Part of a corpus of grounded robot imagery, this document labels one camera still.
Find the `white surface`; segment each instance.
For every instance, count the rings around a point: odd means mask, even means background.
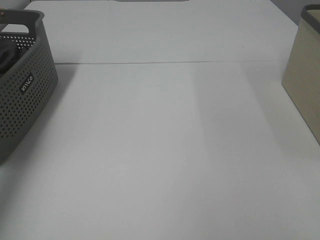
[[[319,239],[320,148],[285,65],[58,65],[0,167],[0,239]]]
[[[56,63],[287,60],[297,26],[269,0],[34,1]]]

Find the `gray plastic basket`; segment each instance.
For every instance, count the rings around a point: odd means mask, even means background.
[[[28,49],[0,77],[0,163],[30,130],[58,82],[43,17],[40,11],[0,10],[0,24],[25,25],[29,31],[0,32],[0,38]]]

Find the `white table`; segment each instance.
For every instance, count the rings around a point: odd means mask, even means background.
[[[34,1],[56,63],[287,60],[297,26],[269,0]]]
[[[58,65],[0,168],[0,239],[317,239],[320,148],[285,65]]]

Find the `beige storage box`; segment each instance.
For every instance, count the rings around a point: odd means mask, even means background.
[[[320,4],[302,10],[282,85],[320,143]]]

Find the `basket handle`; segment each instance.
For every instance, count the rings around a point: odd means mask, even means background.
[[[29,30],[27,35],[33,37],[37,35],[37,28],[43,17],[44,14],[40,11],[0,9],[0,24],[24,25]]]

